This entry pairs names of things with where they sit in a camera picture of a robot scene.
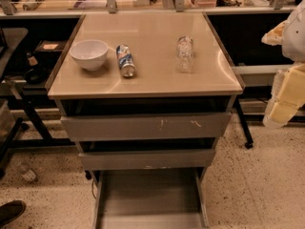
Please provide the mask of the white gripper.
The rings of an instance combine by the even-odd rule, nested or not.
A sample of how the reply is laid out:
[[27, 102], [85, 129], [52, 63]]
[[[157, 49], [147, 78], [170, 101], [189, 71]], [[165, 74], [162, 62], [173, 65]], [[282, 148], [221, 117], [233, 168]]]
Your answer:
[[[282, 44], [282, 53], [294, 62], [305, 62], [305, 8], [298, 6], [287, 18], [261, 38], [261, 42]], [[305, 64], [296, 64], [287, 71], [279, 70], [275, 77], [263, 124], [280, 128], [305, 104]]]

